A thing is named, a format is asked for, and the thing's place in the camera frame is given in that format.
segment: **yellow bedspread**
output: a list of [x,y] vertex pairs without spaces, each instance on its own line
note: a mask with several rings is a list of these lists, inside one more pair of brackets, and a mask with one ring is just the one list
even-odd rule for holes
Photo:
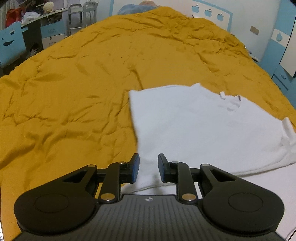
[[20,233],[13,206],[23,192],[87,164],[128,161],[136,152],[129,90],[197,82],[240,94],[296,125],[295,109],[237,38],[168,7],[98,22],[2,77],[5,241]]

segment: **white wall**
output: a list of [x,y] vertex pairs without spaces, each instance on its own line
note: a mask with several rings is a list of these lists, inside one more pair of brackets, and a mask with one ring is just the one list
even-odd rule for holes
[[[142,0],[114,0],[113,15],[129,3],[139,4]],[[231,33],[234,34],[259,60],[272,35],[281,0],[207,0],[233,13]],[[191,17],[192,0],[154,0],[157,5],[169,6]],[[111,0],[101,0],[97,9],[97,20],[109,16]],[[255,35],[251,26],[259,29]]]

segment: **apple logo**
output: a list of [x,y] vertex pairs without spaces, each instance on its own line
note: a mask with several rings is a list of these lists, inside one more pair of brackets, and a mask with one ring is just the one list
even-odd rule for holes
[[196,6],[192,6],[191,9],[192,9],[193,12],[200,12],[200,8],[199,8],[198,5],[196,5]]
[[276,40],[277,40],[278,42],[280,42],[282,39],[283,39],[283,36],[282,36],[280,33],[278,33],[278,35],[277,35],[277,37],[276,37]]
[[224,16],[223,16],[223,14],[221,13],[221,14],[218,14],[217,15],[217,19],[219,20],[219,21],[223,21],[224,20]]
[[212,11],[211,11],[211,9],[209,9],[209,10],[205,10],[205,15],[206,15],[207,17],[211,17],[211,16],[212,16]]

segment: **ribbed gray surface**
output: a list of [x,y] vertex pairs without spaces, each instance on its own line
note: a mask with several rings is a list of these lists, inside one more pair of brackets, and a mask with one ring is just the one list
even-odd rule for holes
[[15,241],[24,240],[282,241],[283,239],[276,233],[260,237],[237,237],[223,233],[212,227],[196,206],[181,204],[174,196],[124,195],[119,203],[102,205],[89,223],[73,232],[50,237],[24,232],[15,239]]

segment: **red bag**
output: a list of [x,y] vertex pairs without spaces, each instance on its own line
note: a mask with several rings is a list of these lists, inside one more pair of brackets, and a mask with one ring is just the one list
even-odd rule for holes
[[6,14],[6,27],[12,25],[14,22],[22,21],[22,9],[9,9]]

